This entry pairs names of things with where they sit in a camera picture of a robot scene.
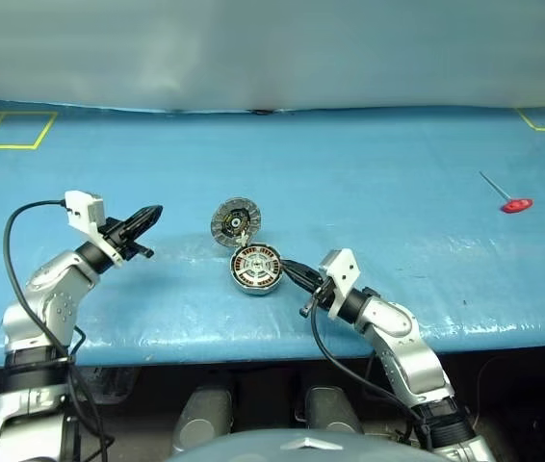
circular motor part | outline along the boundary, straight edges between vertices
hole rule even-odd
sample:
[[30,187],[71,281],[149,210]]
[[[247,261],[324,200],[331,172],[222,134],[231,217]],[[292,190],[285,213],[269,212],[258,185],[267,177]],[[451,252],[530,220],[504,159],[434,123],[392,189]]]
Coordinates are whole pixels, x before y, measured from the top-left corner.
[[230,261],[230,271],[241,290],[252,295],[271,292],[283,275],[281,257],[266,244],[251,244],[236,250]]
[[260,229],[262,216],[249,199],[234,197],[223,202],[213,215],[211,233],[226,247],[246,245]]

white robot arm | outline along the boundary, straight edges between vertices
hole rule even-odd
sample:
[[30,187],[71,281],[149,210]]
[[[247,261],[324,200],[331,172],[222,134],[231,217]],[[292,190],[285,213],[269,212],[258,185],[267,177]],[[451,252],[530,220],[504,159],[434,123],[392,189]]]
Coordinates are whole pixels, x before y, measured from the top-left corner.
[[283,261],[283,268],[312,293],[300,312],[303,316],[324,307],[330,318],[349,322],[373,346],[394,395],[418,418],[414,430],[423,448],[457,462],[495,461],[456,404],[453,386],[422,339],[416,317],[372,289],[353,287],[360,270],[351,250],[331,251],[320,263],[319,273],[290,260]]
[[[65,201],[56,203],[67,208],[69,224],[88,241],[39,268],[23,292],[15,282],[20,301],[10,305],[3,318],[7,339],[5,392],[0,394],[0,462],[80,460],[78,425],[91,424],[74,412],[78,403],[70,392],[73,377],[69,375],[74,358],[66,352],[78,306],[105,270],[138,253],[152,255],[135,240],[162,212],[157,205],[142,208],[125,221],[105,218],[99,196],[77,191],[67,192]],[[11,223],[19,211],[8,220],[7,248]]]

